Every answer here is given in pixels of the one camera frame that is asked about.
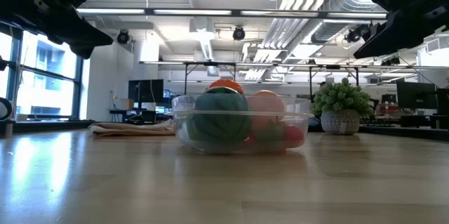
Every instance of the green ball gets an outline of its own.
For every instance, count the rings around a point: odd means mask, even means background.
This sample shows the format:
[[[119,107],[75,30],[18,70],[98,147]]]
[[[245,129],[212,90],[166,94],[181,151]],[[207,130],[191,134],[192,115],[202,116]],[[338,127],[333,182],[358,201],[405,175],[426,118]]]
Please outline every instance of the green ball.
[[[203,111],[248,111],[244,95],[227,88],[207,90],[196,99],[195,110]],[[192,140],[202,140],[223,145],[243,142],[251,129],[251,116],[237,114],[193,114],[189,131]]]

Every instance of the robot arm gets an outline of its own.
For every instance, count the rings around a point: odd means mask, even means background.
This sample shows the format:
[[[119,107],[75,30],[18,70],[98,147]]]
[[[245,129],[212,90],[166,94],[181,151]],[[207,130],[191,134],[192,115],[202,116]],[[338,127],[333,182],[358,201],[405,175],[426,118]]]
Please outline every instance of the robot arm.
[[[435,30],[449,27],[449,0],[373,0],[389,11],[387,22],[363,35],[365,44],[354,57],[368,58],[414,48]]]
[[[76,8],[86,0],[0,0],[0,22],[33,34],[44,34],[56,44],[70,45],[88,59],[96,46],[112,44],[108,35],[79,16]]]

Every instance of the green plant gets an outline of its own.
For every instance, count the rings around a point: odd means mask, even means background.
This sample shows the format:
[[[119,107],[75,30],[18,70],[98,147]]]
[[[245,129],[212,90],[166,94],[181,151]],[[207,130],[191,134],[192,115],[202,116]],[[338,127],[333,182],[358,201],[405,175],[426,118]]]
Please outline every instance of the green plant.
[[[367,117],[372,113],[369,101],[370,96],[362,92],[360,86],[351,86],[349,80],[344,78],[341,84],[326,84],[315,93],[312,111],[314,114],[321,114],[328,111],[354,109],[362,117]]]

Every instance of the pink ball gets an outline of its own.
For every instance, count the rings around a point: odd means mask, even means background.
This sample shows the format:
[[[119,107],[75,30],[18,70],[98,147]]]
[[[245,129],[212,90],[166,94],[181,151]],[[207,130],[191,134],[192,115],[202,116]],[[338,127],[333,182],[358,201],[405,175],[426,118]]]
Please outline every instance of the pink ball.
[[[258,91],[254,95],[248,97],[251,111],[254,112],[285,112],[286,104],[277,94],[272,91]],[[267,127],[269,122],[279,122],[283,116],[253,116],[253,129],[263,129]]]

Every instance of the potted plant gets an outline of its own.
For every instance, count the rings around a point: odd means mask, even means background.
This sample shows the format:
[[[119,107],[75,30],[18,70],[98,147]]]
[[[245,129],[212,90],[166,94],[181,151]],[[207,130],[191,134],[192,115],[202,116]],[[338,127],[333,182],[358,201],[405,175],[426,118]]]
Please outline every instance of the potted plant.
[[[353,135],[358,132],[360,117],[369,116],[370,96],[344,78],[341,84],[326,84],[315,93],[312,111],[321,115],[326,133]]]

